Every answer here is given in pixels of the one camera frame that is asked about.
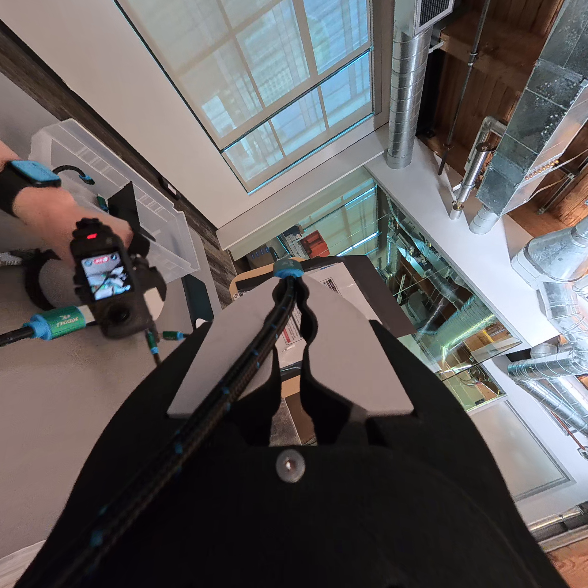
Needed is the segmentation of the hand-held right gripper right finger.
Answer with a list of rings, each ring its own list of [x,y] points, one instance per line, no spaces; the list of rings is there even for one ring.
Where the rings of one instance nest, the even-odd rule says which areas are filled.
[[[345,298],[312,277],[296,280],[306,342],[300,399],[318,443],[335,443],[348,423],[414,411],[379,341],[377,320],[368,320]]]

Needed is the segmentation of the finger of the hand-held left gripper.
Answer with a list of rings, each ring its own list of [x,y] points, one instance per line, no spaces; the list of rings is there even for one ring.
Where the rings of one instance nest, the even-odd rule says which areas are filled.
[[[141,226],[132,182],[128,182],[111,196],[107,200],[107,207],[111,216],[126,221],[135,234],[140,234],[146,239],[154,241],[154,237]]]

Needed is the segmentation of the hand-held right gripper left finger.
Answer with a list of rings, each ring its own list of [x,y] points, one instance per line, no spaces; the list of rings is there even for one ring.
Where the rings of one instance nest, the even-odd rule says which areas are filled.
[[[271,277],[234,301],[212,322],[171,405],[168,416],[188,418],[244,352],[283,294],[280,279]],[[227,420],[246,443],[269,443],[272,419],[281,403],[279,352],[283,336],[270,352],[243,395],[232,405]]]

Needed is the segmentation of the person's left hand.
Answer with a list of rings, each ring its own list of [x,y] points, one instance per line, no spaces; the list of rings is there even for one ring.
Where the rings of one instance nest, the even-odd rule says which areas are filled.
[[[70,267],[75,264],[70,252],[72,233],[83,218],[99,219],[121,238],[125,246],[129,246],[134,237],[127,221],[79,205],[61,187],[22,189],[13,202],[13,212]]]

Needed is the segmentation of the clear plastic storage bin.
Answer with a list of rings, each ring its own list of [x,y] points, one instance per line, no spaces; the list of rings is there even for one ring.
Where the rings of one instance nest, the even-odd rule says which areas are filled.
[[[51,169],[75,166],[89,175],[94,185],[85,184],[72,171],[64,171],[61,178],[74,200],[92,212],[101,212],[98,196],[108,201],[131,183],[138,221],[152,237],[149,264],[157,267],[166,283],[201,268],[185,214],[77,121],[67,119],[40,129],[32,136],[29,159]]]

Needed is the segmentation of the blue band smartwatch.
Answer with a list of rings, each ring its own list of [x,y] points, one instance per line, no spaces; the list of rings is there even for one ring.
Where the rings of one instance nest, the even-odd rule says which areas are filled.
[[[37,188],[62,186],[59,175],[34,160],[9,160],[1,173],[7,178],[19,178],[19,181],[24,182],[26,186]]]

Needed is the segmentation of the red box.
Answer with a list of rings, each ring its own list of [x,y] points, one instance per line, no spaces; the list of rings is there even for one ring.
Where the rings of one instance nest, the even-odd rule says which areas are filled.
[[[313,231],[304,236],[299,243],[309,259],[330,256],[327,243],[319,231]]]

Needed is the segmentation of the long spiral metal ducts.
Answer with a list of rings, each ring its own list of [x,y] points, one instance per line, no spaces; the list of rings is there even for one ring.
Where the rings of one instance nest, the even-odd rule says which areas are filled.
[[[509,377],[546,409],[558,417],[569,429],[587,436],[587,387],[577,375],[542,375],[536,366],[565,350],[558,338],[540,343],[530,349],[530,358],[512,362],[507,368]]]

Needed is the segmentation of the silver insulated pipe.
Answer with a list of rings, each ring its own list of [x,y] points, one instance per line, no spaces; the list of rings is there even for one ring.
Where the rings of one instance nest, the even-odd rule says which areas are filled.
[[[489,143],[489,137],[495,135],[501,138],[506,131],[507,123],[494,116],[487,116],[481,123],[472,149],[468,155],[465,174],[459,185],[453,188],[452,208],[449,213],[450,220],[461,217],[465,202],[476,187],[478,177],[481,175],[489,155],[496,149]]]

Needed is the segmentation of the thin metal ceiling pipe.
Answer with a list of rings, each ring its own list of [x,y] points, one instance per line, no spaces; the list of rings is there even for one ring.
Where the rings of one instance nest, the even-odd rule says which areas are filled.
[[[479,45],[480,45],[480,41],[481,41],[481,34],[483,32],[483,28],[484,28],[484,25],[485,25],[485,22],[486,22],[486,19],[488,16],[488,12],[489,12],[491,3],[492,3],[492,1],[485,1],[484,2],[483,9],[482,9],[481,15],[480,15],[480,19],[477,24],[476,33],[474,36],[474,41],[473,41],[472,48],[469,53],[469,58],[467,60],[465,79],[463,81],[462,88],[460,91],[458,104],[457,104],[456,109],[454,111],[452,125],[449,129],[449,133],[447,135],[447,139],[444,144],[444,150],[443,150],[442,158],[440,160],[439,169],[437,172],[438,176],[441,176],[441,174],[445,168],[445,164],[447,161],[449,151],[452,149],[454,133],[455,133],[455,130],[457,127],[457,122],[459,119],[460,111],[462,109],[463,101],[465,99],[465,93],[466,93],[467,85],[469,83],[469,79],[470,79],[470,76],[471,76],[471,73],[473,70],[473,66],[477,60],[478,55],[479,55]]]

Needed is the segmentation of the white vent grille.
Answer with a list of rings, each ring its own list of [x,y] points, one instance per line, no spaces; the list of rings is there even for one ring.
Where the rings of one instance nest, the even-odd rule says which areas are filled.
[[[454,4],[455,1],[416,1],[414,13],[415,34],[422,33],[450,15]]]

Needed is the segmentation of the glass partition wall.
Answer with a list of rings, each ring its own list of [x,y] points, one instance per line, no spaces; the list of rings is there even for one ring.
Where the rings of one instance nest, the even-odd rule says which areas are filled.
[[[256,269],[285,258],[310,260],[300,239],[319,231],[330,255],[364,255],[416,328],[403,338],[466,411],[505,395],[483,363],[520,341],[471,290],[372,179],[352,187],[267,239],[242,261]]]

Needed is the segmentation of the silver elbow duct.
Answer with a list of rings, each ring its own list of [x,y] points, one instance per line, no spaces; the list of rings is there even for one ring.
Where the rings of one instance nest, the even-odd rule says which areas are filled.
[[[470,221],[469,230],[476,235],[488,234],[500,218],[500,215],[490,210],[486,205],[482,205]]]

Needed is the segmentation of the round spiral metal duct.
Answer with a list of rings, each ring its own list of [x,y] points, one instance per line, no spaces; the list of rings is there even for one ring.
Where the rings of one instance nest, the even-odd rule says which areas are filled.
[[[387,165],[412,160],[432,26],[421,23],[422,1],[395,1]]]

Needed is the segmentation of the rectangular metal air duct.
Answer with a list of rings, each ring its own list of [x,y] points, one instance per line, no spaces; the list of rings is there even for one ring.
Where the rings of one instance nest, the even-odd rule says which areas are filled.
[[[587,1],[565,1],[477,191],[483,217],[527,202],[587,121]]]

